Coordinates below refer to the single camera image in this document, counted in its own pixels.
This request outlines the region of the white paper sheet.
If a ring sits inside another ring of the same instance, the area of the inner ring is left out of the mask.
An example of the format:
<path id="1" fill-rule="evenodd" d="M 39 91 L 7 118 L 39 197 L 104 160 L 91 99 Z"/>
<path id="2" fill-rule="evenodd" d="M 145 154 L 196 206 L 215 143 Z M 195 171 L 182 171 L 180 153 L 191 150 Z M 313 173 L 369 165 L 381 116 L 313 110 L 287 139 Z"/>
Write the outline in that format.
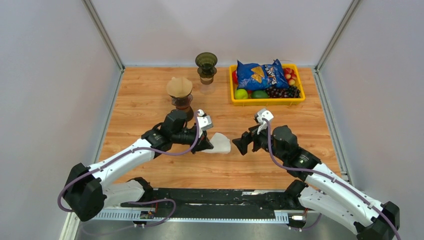
<path id="1" fill-rule="evenodd" d="M 213 148 L 202 150 L 203 153 L 229 154 L 231 152 L 230 139 L 222 133 L 216 132 L 210 139 L 210 143 L 212 144 Z"/>

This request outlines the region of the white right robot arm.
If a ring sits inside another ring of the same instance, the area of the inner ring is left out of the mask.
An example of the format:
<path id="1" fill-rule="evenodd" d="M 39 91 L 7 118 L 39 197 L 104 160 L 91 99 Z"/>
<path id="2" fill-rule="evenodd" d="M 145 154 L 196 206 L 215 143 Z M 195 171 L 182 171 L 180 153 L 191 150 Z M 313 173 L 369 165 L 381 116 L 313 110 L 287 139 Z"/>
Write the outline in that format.
<path id="1" fill-rule="evenodd" d="M 285 201 L 292 209 L 303 206 L 338 222 L 358 240 L 400 239 L 400 208 L 382 203 L 354 188 L 331 171 L 318 157 L 300 147 L 286 125 L 273 131 L 257 125 L 232 143 L 242 155 L 264 150 L 271 160 L 296 179 L 287 187 Z"/>

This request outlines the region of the brown paper coffee filter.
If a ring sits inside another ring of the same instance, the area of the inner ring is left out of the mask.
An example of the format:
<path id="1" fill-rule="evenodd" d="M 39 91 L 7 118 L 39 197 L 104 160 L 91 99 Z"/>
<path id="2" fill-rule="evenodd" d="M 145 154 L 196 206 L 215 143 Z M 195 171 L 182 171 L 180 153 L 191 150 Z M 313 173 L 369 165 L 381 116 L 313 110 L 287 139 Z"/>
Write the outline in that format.
<path id="1" fill-rule="evenodd" d="M 172 77 L 166 85 L 166 92 L 174 98 L 184 98 L 191 94 L 193 83 L 185 77 Z"/>

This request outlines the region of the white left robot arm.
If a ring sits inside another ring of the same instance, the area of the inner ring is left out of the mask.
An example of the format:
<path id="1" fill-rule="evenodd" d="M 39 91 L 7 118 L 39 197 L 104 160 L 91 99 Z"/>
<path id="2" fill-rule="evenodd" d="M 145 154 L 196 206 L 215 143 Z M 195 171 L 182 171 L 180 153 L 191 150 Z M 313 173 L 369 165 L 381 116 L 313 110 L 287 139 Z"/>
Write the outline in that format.
<path id="1" fill-rule="evenodd" d="M 147 207 L 153 201 L 151 186 L 141 177 L 116 184 L 127 172 L 161 155 L 181 156 L 211 150 L 207 131 L 213 127 L 210 115 L 199 109 L 194 125 L 187 127 L 187 114 L 172 110 L 164 120 L 146 131 L 129 147 L 89 166 L 78 163 L 72 167 L 57 205 L 64 212 L 74 212 L 86 222 L 104 208 L 122 203 Z"/>

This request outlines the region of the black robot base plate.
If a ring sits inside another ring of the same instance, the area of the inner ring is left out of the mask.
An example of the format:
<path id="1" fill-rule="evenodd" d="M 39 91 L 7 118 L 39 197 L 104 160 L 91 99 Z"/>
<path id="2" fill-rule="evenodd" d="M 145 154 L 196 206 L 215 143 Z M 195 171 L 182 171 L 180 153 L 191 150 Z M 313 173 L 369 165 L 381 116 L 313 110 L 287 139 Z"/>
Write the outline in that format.
<path id="1" fill-rule="evenodd" d="M 275 218 L 275 211 L 305 210 L 282 190 L 154 188 L 138 200 L 136 207 L 141 202 L 154 210 L 156 217 L 192 219 L 270 220 Z"/>

